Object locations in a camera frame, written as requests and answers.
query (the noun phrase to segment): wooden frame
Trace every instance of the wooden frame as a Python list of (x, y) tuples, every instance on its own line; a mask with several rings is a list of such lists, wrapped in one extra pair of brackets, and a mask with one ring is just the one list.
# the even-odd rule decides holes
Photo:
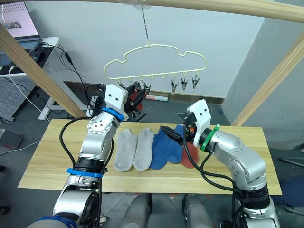
[[(0, 3), (16, 2), (20, 0), (0, 0)], [(99, 2), (138, 3), (138, 0), (90, 0)], [(274, 19), (283, 19), (304, 23), (304, 7), (270, 2), (267, 0), (141, 0), (143, 4), (167, 6), (197, 10), (236, 13)], [(20, 68), (32, 78), (46, 93), (53, 97), (72, 116), (84, 116), (77, 105), (52, 81), (52, 79), (36, 64), (20, 47), (15, 39), (0, 26), (0, 46), (3, 51)], [(288, 76), (304, 57), (304, 33), (300, 35), (292, 48), (274, 69), (268, 79), (240, 112), (232, 125), (241, 126), (264, 100)]]

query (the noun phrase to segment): green ring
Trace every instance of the green ring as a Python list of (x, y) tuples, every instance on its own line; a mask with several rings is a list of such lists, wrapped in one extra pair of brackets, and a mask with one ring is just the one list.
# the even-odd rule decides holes
[(217, 125), (213, 128), (213, 130), (208, 134), (207, 138), (205, 139), (204, 143), (202, 144), (202, 146), (201, 146), (201, 148), (200, 148), (202, 151), (205, 151), (207, 144), (209, 143), (209, 141), (210, 141), (210, 139), (212, 138), (212, 136), (214, 135), (214, 133), (215, 133), (216, 131), (219, 130), (219, 127), (220, 127), (220, 125), (217, 124)]

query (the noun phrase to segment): laptop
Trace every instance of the laptop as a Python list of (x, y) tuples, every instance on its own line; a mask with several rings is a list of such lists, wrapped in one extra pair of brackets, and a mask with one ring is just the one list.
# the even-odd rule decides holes
[[(41, 40), (37, 29), (23, 1), (1, 4), (0, 22), (28, 53), (35, 51)], [(0, 67), (11, 63), (10, 58), (0, 50)]]

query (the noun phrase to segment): gray wall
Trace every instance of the gray wall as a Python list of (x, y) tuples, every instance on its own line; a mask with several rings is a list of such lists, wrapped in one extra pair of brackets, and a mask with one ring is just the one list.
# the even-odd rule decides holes
[[(304, 6), (301, 0), (286, 3)], [(265, 19), (223, 104), (229, 121), (237, 117), (303, 31), (300, 23)], [(304, 143), (304, 60), (244, 125), (263, 127), (270, 147), (289, 149)]]
[[(27, 1), (26, 5), (42, 37), (59, 37), (79, 72), (89, 83), (117, 84), (104, 76), (109, 61), (123, 58), (133, 48), (147, 44), (140, 9), (121, 3)], [(229, 13), (170, 7), (145, 9), (152, 43), (177, 46), (180, 52), (193, 50), (205, 55), (208, 66), (199, 74), (192, 90), (191, 77), (185, 94), (225, 98), (261, 28), (264, 18)], [(200, 68), (202, 61), (191, 56), (178, 57), (174, 51), (153, 48), (129, 55), (126, 64), (109, 67), (114, 76), (161, 73)], [(51, 65), (63, 80), (77, 81), (52, 56)], [(171, 79), (147, 79), (152, 90), (170, 92)], [(181, 93), (181, 75), (176, 93)]]

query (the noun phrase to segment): white pipe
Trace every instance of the white pipe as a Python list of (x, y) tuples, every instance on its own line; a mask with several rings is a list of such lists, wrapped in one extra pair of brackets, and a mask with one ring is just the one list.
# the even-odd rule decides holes
[(147, 95), (146, 99), (155, 100), (155, 101), (168, 101), (168, 97), (166, 96)]

